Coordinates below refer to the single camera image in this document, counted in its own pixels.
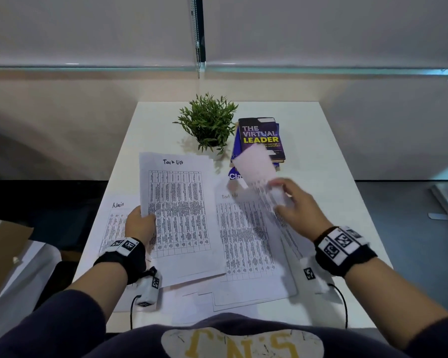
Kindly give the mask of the person's right hand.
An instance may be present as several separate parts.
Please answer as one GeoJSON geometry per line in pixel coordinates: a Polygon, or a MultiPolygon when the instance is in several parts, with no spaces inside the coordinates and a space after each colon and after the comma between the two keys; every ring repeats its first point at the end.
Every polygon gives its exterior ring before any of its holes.
{"type": "Polygon", "coordinates": [[[321,236],[334,230],[336,226],[324,215],[313,196],[305,192],[295,182],[294,184],[295,194],[298,195],[298,217],[295,218],[295,220],[284,221],[287,222],[287,224],[298,234],[312,242],[315,242],[321,236]]]}

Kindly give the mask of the dark printed sweatshirt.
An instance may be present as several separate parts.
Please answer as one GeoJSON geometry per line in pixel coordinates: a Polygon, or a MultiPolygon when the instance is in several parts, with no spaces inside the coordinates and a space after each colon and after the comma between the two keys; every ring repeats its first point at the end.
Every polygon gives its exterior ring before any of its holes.
{"type": "Polygon", "coordinates": [[[448,318],[424,329],[403,350],[345,329],[235,313],[108,337],[98,304],[66,290],[0,338],[0,358],[448,358],[448,318]]]}

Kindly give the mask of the dark window frame post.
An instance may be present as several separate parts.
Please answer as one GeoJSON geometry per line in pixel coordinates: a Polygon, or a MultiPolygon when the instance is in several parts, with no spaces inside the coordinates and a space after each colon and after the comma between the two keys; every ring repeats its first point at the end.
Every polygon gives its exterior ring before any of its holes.
{"type": "Polygon", "coordinates": [[[189,0],[192,33],[195,50],[195,65],[197,78],[205,70],[206,50],[205,50],[205,32],[204,32],[204,12],[203,0],[189,0]]]}

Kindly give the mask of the green potted plant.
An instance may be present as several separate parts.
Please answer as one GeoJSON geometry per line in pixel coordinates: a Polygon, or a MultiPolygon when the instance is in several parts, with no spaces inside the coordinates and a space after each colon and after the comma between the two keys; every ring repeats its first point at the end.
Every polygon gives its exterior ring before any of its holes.
{"type": "Polygon", "coordinates": [[[179,110],[173,124],[180,125],[195,138],[200,152],[211,151],[222,156],[228,139],[235,136],[233,118],[239,105],[227,96],[215,97],[209,93],[196,95],[188,104],[179,110]]]}

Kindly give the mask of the person's left forearm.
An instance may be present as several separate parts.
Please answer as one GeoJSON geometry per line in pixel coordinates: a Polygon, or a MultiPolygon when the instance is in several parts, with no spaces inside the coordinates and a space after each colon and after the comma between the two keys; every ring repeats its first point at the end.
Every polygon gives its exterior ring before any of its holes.
{"type": "Polygon", "coordinates": [[[127,284],[127,273],[119,263],[104,262],[94,265],[66,290],[90,296],[101,308],[108,322],[127,284]]]}

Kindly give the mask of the person's left hand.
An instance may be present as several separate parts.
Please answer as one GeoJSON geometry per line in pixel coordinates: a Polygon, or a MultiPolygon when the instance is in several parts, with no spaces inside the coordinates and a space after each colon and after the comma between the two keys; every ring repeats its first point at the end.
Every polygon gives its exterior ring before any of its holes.
{"type": "Polygon", "coordinates": [[[127,216],[125,222],[125,237],[139,240],[145,247],[148,247],[151,239],[155,235],[143,234],[143,216],[141,206],[135,207],[127,216]]]}

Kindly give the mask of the grey roller blind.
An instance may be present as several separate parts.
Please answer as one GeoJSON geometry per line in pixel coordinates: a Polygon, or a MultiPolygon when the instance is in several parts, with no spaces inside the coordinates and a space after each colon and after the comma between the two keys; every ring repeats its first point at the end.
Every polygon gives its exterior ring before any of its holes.
{"type": "Polygon", "coordinates": [[[206,63],[448,68],[448,0],[203,0],[206,63]]]}

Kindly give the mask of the black marker wristband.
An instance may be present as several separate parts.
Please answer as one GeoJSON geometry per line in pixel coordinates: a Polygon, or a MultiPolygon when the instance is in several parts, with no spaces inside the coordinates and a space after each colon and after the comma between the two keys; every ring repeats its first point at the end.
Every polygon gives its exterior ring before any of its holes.
{"type": "Polygon", "coordinates": [[[345,277],[354,265],[377,257],[362,235],[345,226],[328,228],[313,244],[317,264],[333,276],[345,277]]]}
{"type": "Polygon", "coordinates": [[[146,248],[144,244],[132,237],[115,240],[96,259],[94,265],[100,263],[117,263],[126,271],[127,285],[137,283],[147,270],[146,248]]]}

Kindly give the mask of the printed table paper sheet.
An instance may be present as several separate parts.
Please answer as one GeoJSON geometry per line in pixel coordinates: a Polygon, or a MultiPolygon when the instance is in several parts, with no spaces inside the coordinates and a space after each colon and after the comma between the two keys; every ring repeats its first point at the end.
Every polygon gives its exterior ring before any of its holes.
{"type": "Polygon", "coordinates": [[[151,265],[171,287],[226,272],[208,156],[139,153],[142,215],[154,214],[151,265]]]}
{"type": "Polygon", "coordinates": [[[248,188],[260,198],[267,210],[274,212],[277,205],[287,207],[291,205],[292,201],[281,186],[269,184],[278,176],[263,145],[252,145],[234,158],[232,162],[248,188]]]}

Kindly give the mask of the person's right forearm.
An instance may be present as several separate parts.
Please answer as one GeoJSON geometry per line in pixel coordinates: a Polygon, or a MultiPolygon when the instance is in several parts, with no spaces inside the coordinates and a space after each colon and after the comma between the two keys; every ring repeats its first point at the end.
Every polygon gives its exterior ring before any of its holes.
{"type": "Polygon", "coordinates": [[[448,310],[379,258],[353,265],[344,280],[387,342],[405,349],[424,329],[448,318],[448,310]]]}

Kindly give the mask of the blue booklet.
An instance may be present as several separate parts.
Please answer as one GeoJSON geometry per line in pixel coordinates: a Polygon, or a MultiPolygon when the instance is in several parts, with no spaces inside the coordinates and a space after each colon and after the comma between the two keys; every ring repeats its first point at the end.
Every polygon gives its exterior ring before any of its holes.
{"type": "Polygon", "coordinates": [[[230,186],[234,189],[246,189],[247,184],[242,178],[241,174],[235,167],[231,167],[228,172],[228,179],[230,180],[230,186]]]}

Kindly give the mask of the handwritten heading paper sheet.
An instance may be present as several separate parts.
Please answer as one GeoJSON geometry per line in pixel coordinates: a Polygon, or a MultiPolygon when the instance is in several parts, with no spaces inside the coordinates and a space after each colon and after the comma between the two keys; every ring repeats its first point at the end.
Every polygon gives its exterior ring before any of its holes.
{"type": "Polygon", "coordinates": [[[97,255],[103,253],[115,240],[124,239],[126,219],[139,205],[137,194],[112,195],[103,199],[104,210],[97,216],[97,255]]]}

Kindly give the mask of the stack of printed papers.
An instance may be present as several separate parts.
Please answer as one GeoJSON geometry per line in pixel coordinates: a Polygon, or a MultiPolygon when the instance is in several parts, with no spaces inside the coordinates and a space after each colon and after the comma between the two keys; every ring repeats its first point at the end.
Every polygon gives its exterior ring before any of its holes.
{"type": "Polygon", "coordinates": [[[298,294],[280,233],[241,180],[215,190],[226,273],[180,288],[174,325],[193,324],[220,313],[258,318],[257,305],[298,294]]]}

